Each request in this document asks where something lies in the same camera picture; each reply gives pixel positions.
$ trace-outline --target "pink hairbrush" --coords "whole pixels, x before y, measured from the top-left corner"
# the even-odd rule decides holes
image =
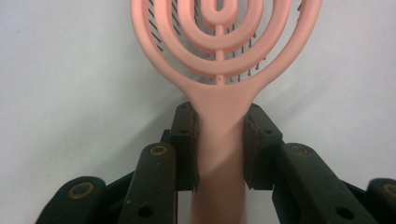
[[[158,71],[188,96],[199,116],[200,182],[192,194],[191,223],[247,222],[244,116],[257,94],[279,77],[303,49],[320,4],[321,0],[303,0],[296,28],[285,48],[253,75],[251,70],[259,70],[260,62],[283,32],[290,0],[274,1],[271,19],[258,38],[262,0],[248,0],[246,16],[240,22],[237,0],[223,0],[221,9],[217,0],[131,0],[134,31],[141,48]],[[182,75],[179,71],[185,68],[208,77],[212,83]]]

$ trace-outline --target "screw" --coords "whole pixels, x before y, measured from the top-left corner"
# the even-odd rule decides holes
[[[93,192],[93,189],[94,189],[93,183],[82,182],[73,186],[73,188],[71,188],[67,192],[67,195],[71,199],[81,199],[91,194]]]
[[[388,184],[384,185],[384,190],[388,195],[396,198],[396,185],[395,184],[388,183]]]
[[[309,151],[308,151],[305,147],[301,147],[301,146],[290,146],[289,149],[290,149],[292,152],[301,154],[301,155],[303,155],[303,156],[309,155]]]
[[[168,151],[168,148],[163,147],[163,146],[156,146],[156,147],[152,147],[149,150],[149,153],[153,156],[161,156],[163,154],[165,154]]]

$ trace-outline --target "vented hairbrush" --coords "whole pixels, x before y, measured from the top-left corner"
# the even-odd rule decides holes
[[[302,1],[290,40],[268,63],[288,20],[290,0],[274,0],[261,32],[262,0],[131,0],[142,50],[187,95],[199,117],[200,182],[192,194],[191,223],[247,222],[244,116],[257,94],[303,49],[320,4]]]

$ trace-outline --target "brush head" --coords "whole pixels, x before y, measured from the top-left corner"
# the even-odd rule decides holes
[[[276,63],[281,67],[272,72],[276,77],[303,48],[317,18],[320,1],[305,0],[302,6],[304,18],[297,27],[301,26],[303,31],[297,33],[303,34],[294,32],[291,36],[290,40],[297,41],[291,41],[294,43],[289,47],[290,52],[286,52],[288,59]],[[217,85],[233,84],[257,75],[272,63],[267,61],[277,58],[276,54],[269,54],[284,31],[290,8],[297,12],[300,5],[277,0],[272,12],[264,13],[262,0],[227,0],[220,4],[217,0],[132,1],[136,35],[148,58],[163,75],[169,79],[164,74],[169,69],[163,67],[163,63],[168,63],[177,71],[171,72],[171,76],[180,73]],[[290,23],[294,25],[299,13],[291,16]],[[166,62],[159,63],[157,57]]]

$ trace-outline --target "gray background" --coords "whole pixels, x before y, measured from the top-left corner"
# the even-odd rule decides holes
[[[187,101],[142,54],[129,5],[0,2],[2,223],[35,222],[75,177],[111,183],[130,173]],[[364,189],[372,178],[396,178],[395,8],[393,0],[324,1],[303,53],[254,101],[286,142],[311,146]],[[249,223],[277,223],[270,196],[248,193]],[[180,200],[186,223],[188,194]]]

